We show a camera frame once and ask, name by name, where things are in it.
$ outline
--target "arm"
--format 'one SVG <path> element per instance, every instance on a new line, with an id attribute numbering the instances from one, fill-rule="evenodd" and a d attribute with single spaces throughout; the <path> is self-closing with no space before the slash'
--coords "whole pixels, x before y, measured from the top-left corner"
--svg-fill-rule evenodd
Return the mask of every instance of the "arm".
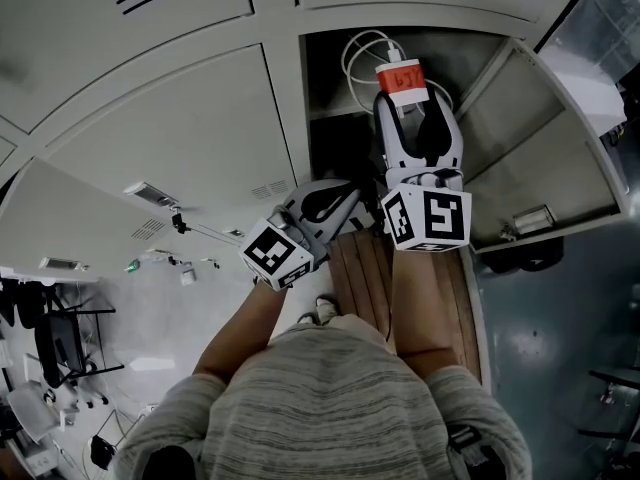
<path id="1" fill-rule="evenodd" d="M 197 457 L 211 406 L 242 363 L 267 346 L 285 296 L 286 290 L 255 286 L 202 353 L 193 375 L 171 388 L 127 439 L 114 461 L 115 478 L 138 478 L 151 454 L 166 446 L 180 446 Z"/>
<path id="2" fill-rule="evenodd" d="M 395 252 L 392 300 L 393 338 L 409 368 L 424 379 L 458 364 L 431 254 Z"/>
<path id="3" fill-rule="evenodd" d="M 269 344 L 286 295 L 287 290 L 274 292 L 259 282 L 211 340 L 193 373 L 214 375 L 229 382 L 242 363 Z"/>

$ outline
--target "red tag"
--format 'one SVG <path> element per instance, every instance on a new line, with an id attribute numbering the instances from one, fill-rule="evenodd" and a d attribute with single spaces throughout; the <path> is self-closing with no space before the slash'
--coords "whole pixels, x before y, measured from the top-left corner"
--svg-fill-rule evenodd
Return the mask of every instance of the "red tag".
<path id="1" fill-rule="evenodd" d="M 420 64 L 381 71 L 378 73 L 378 81 L 380 88 L 388 94 L 427 87 Z"/>

